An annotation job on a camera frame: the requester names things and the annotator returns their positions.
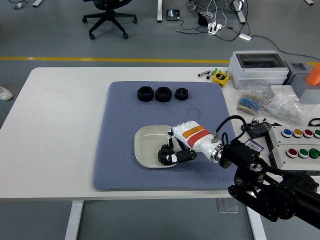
gray mat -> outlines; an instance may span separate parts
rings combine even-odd
[[[189,90],[189,98],[169,102],[141,102],[137,91],[150,86],[154,91],[169,87]],[[107,104],[98,140],[93,186],[98,190],[131,189],[227,189],[233,184],[236,167],[223,169],[199,153],[193,161],[169,168],[146,168],[135,157],[134,138],[145,126],[176,126],[194,120],[213,133],[229,116],[226,102],[217,83],[209,82],[113,82],[108,90]],[[235,137],[231,122],[220,131]]]

office chair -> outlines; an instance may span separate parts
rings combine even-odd
[[[89,37],[91,40],[95,39],[95,35],[93,35],[93,31],[96,30],[101,24],[105,21],[111,21],[114,25],[116,25],[122,32],[123,38],[127,39],[129,36],[126,33],[125,29],[120,25],[120,23],[115,18],[133,18],[133,23],[136,24],[138,22],[137,16],[135,14],[127,14],[127,13],[118,13],[115,12],[114,9],[121,8],[132,0],[83,0],[84,2],[93,1],[95,7],[99,10],[104,10],[105,12],[88,14],[84,15],[82,18],[82,22],[84,24],[87,23],[87,19],[91,18],[100,18],[95,25],[89,30]]]

robotic arm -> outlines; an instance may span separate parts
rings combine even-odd
[[[222,141],[218,140],[219,130],[231,119],[244,123],[242,133],[230,143],[225,133]],[[272,222],[297,216],[320,229],[319,184],[305,171],[291,172],[268,166],[259,152],[238,140],[245,132],[246,122],[238,115],[224,120],[214,134],[195,121],[184,122],[168,132],[168,144],[159,150],[158,159],[164,165],[180,164],[194,160],[197,152],[201,152],[225,169],[235,164],[234,185],[228,188],[232,197]],[[177,139],[182,151],[173,152],[172,138]],[[267,173],[281,176],[282,181],[277,182]]]

barcode label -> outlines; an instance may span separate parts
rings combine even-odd
[[[251,149],[261,153],[262,150],[264,149],[263,146],[258,144],[257,142],[253,141],[251,138],[249,138],[245,143],[245,145],[249,146]]]

yellow tape measure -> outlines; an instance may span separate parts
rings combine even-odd
[[[216,72],[213,75],[212,82],[220,84],[220,86],[223,88],[229,79],[230,79],[230,75],[223,72]]]

